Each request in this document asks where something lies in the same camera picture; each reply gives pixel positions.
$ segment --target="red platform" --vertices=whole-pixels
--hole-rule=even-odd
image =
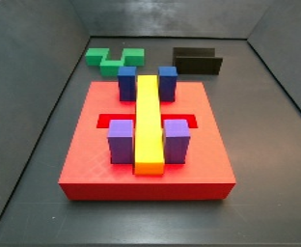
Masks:
[[[135,176],[131,165],[110,164],[106,128],[99,114],[133,119],[134,103],[119,102],[117,82],[93,82],[77,123],[58,184],[69,200],[218,200],[235,178],[202,83],[177,82],[175,102],[161,103],[166,115],[194,115],[183,165],[165,165],[162,176]]]

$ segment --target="rectangular hole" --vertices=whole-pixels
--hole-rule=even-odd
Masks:
[[[110,120],[133,120],[134,114],[99,114],[95,127],[107,128]],[[186,120],[189,128],[197,128],[197,119],[194,114],[161,114],[161,125],[163,126],[163,120]]]

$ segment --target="yellow bar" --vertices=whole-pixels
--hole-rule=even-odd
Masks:
[[[137,76],[134,174],[161,175],[165,170],[157,75]]]

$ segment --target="green l-shaped block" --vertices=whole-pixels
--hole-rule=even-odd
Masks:
[[[110,60],[109,48],[89,48],[85,59],[87,66],[99,66],[102,76],[117,76],[121,66],[143,66],[143,49],[125,48],[121,60]]]

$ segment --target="gray wall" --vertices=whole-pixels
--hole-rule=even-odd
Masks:
[[[301,109],[301,0],[277,0],[247,41]]]
[[[246,39],[273,0],[70,0],[91,36]]]
[[[87,40],[69,1],[0,1],[0,215]]]

